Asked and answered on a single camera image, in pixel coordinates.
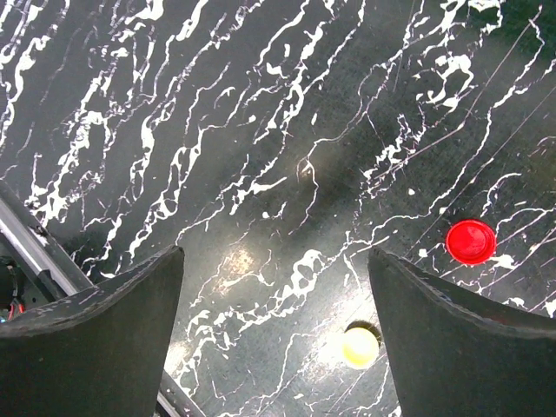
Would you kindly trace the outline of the red bottle cap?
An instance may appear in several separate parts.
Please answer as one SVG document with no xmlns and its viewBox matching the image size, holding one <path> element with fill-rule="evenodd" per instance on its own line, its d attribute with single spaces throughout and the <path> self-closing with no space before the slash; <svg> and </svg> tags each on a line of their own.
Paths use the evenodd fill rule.
<svg viewBox="0 0 556 417">
<path fill-rule="evenodd" d="M 497 248 L 494 230 L 475 219 L 456 222 L 448 230 L 445 243 L 447 252 L 465 265 L 479 265 L 488 261 Z"/>
</svg>

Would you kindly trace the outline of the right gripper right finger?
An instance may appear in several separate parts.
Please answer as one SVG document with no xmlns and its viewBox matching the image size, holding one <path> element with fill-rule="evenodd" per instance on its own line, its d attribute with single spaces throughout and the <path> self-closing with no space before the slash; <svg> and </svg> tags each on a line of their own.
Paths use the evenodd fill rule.
<svg viewBox="0 0 556 417">
<path fill-rule="evenodd" d="M 379 248 L 368 274 L 405 416 L 553 416 L 555 321 Z"/>
</svg>

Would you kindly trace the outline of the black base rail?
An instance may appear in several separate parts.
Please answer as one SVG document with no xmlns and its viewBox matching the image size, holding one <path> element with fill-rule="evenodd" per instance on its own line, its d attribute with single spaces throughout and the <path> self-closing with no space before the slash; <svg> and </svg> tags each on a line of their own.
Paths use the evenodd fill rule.
<svg viewBox="0 0 556 417">
<path fill-rule="evenodd" d="M 55 320 L 82 314 L 79 298 L 92 281 L 7 183 L 1 183 L 1 328 L 22 316 L 53 313 Z"/>
</svg>

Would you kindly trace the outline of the yellow bottle cap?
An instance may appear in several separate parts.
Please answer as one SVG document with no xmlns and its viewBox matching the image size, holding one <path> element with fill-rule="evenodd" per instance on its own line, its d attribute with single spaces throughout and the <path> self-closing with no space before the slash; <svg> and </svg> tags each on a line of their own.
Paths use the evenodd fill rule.
<svg viewBox="0 0 556 417">
<path fill-rule="evenodd" d="M 342 339 L 341 353 L 344 362 L 353 369 L 370 367 L 379 356 L 380 343 L 366 328 L 350 328 Z"/>
</svg>

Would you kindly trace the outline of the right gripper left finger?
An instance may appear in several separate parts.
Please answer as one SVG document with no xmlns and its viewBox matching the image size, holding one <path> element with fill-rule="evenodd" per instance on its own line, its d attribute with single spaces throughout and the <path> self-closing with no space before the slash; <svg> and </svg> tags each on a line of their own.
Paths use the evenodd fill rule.
<svg viewBox="0 0 556 417">
<path fill-rule="evenodd" d="M 183 278 L 180 247 L 1 326 L 3 416 L 150 416 Z"/>
</svg>

